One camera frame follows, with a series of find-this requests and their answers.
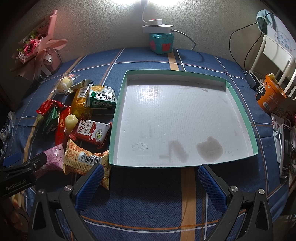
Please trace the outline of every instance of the barcode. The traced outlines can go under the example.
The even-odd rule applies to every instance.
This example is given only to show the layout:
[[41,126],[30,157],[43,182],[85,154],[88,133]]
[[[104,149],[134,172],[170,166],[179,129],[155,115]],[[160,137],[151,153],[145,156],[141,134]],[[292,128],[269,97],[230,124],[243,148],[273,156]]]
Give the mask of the barcode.
[[266,102],[263,103],[263,106],[264,106],[267,110],[271,110],[270,106],[269,106]]
[[90,165],[94,165],[95,163],[100,163],[101,162],[101,157],[95,156],[95,155],[91,155],[91,156],[87,156],[85,153],[82,154],[80,161],[81,162],[85,162],[87,164]]
[[88,86],[81,88],[78,93],[78,98],[81,98],[81,97],[86,98],[88,88],[89,88]]

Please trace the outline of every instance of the metal screw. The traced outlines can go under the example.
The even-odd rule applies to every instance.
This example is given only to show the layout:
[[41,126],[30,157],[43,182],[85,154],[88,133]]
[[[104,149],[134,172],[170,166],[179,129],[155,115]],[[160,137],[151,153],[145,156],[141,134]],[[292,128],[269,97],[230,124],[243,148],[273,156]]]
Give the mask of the metal screw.
[[231,186],[230,187],[230,190],[233,191],[233,192],[237,192],[238,191],[238,188],[236,186]]
[[43,194],[45,192],[45,190],[44,189],[40,189],[40,190],[38,190],[38,194]]
[[64,190],[66,192],[71,191],[72,189],[73,189],[73,187],[71,185],[67,185],[67,186],[64,187]]
[[260,193],[260,194],[264,194],[265,193],[265,191],[262,189],[262,188],[260,188],[259,190],[258,190],[258,192]]

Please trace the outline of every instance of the power strip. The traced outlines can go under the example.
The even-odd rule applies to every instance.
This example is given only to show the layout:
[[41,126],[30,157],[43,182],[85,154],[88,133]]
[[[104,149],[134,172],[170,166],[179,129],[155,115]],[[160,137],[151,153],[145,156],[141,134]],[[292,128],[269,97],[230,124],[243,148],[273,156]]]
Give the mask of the power strip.
[[143,33],[156,33],[156,34],[169,34],[173,25],[161,24],[161,25],[144,25]]

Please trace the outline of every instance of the pink rose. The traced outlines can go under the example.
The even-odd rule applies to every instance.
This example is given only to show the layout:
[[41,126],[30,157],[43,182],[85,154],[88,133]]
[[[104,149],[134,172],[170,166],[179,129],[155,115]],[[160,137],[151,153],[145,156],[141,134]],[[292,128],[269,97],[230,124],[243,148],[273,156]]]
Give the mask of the pink rose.
[[37,39],[31,39],[28,44],[26,44],[24,47],[24,55],[25,56],[30,56],[35,48],[37,47],[39,41]]

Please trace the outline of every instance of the light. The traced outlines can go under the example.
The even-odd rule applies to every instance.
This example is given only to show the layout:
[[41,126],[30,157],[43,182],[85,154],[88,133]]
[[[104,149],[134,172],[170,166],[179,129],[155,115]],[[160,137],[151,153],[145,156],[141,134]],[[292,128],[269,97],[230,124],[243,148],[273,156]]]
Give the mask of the light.
[[[128,5],[128,4],[132,4],[135,2],[141,2],[141,0],[112,0],[113,2],[117,3],[117,4],[121,4],[121,5]],[[148,2],[151,2],[155,5],[159,5],[159,6],[172,6],[175,5],[179,2],[182,2],[184,0],[148,0]]]
[[120,5],[128,5],[137,2],[138,0],[112,0],[114,3],[120,4]]
[[149,0],[149,2],[159,6],[172,6],[182,1],[184,0]]

